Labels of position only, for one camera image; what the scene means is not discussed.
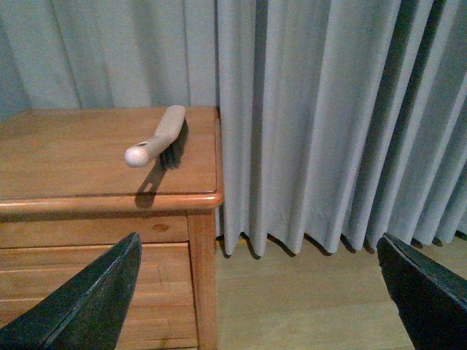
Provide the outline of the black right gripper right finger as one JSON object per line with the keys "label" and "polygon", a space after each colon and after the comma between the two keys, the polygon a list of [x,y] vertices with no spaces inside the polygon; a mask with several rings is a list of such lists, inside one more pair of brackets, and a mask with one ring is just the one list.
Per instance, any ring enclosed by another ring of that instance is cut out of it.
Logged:
{"label": "black right gripper right finger", "polygon": [[466,280],[388,233],[377,243],[387,291],[416,349],[466,348]]}

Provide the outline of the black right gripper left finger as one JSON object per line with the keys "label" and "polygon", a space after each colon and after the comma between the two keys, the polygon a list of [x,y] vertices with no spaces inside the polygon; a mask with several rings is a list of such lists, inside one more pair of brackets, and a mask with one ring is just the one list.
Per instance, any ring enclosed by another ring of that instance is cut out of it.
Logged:
{"label": "black right gripper left finger", "polygon": [[142,242],[131,233],[1,329],[2,349],[115,349],[134,296]]}

